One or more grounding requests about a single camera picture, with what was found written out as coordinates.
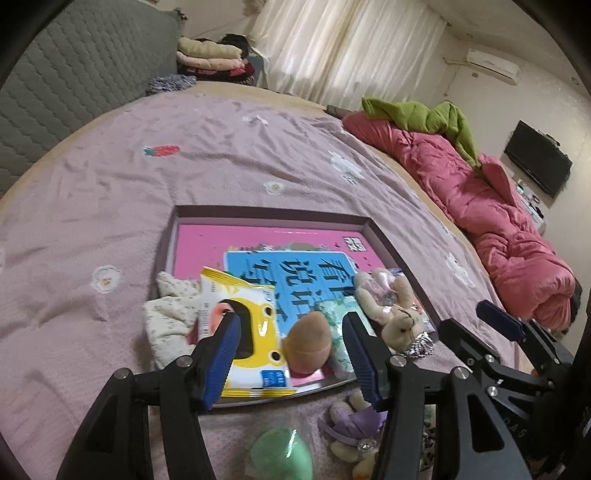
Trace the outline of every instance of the strawberry print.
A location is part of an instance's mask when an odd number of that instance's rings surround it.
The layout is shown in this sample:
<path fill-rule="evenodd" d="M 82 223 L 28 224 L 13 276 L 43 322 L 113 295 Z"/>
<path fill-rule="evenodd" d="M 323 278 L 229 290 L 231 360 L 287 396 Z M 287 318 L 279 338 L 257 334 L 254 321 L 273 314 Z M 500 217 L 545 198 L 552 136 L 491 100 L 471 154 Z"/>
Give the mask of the strawberry print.
<path fill-rule="evenodd" d="M 144 147 L 144 155 L 147 157 L 168 157 L 181 151 L 178 145 L 159 145 L 157 147 Z"/>

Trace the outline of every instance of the air conditioner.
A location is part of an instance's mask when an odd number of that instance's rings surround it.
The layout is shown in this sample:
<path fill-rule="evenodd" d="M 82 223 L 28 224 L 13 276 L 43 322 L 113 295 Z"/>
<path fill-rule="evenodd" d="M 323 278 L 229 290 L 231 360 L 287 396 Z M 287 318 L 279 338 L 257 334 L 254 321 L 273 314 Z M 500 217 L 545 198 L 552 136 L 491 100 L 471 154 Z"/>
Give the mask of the air conditioner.
<path fill-rule="evenodd" d="M 488 73 L 511 85 L 519 84 L 521 70 L 519 66 L 509 60 L 500 59 L 489 53 L 470 48 L 466 61 L 468 66 L 475 70 Z"/>

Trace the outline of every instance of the stack of folded bedding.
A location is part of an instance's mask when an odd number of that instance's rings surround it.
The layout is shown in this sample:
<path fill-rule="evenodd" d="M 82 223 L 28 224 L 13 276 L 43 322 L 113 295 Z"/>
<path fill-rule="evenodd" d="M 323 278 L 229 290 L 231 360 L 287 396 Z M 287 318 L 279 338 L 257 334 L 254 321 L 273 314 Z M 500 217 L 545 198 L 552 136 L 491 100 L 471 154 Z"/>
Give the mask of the stack of folded bedding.
<path fill-rule="evenodd" d="M 254 68 L 242 56 L 243 51 L 234 45 L 186 37 L 178 40 L 178 72 L 198 80 L 252 85 Z"/>

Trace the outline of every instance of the ceiling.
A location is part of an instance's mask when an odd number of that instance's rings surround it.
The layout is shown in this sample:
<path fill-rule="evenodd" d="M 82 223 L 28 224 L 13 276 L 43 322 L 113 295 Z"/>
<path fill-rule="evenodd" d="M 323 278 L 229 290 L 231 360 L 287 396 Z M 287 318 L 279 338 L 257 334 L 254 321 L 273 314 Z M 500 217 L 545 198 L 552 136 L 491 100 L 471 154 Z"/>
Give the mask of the ceiling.
<path fill-rule="evenodd" d="M 589 96 L 578 74 L 550 34 L 513 0 L 425 0 L 460 40 L 522 58 Z M 579 81 L 575 85 L 572 78 Z"/>

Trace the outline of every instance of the headboard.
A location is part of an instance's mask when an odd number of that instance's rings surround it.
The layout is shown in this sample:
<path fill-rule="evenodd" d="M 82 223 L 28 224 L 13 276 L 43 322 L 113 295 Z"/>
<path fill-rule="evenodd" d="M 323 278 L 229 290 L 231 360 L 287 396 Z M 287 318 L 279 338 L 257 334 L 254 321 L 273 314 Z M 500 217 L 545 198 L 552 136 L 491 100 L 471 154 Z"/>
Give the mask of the headboard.
<path fill-rule="evenodd" d="M 0 196 L 72 132 L 175 73 L 182 18 L 138 0 L 74 0 L 37 34 L 0 89 Z"/>

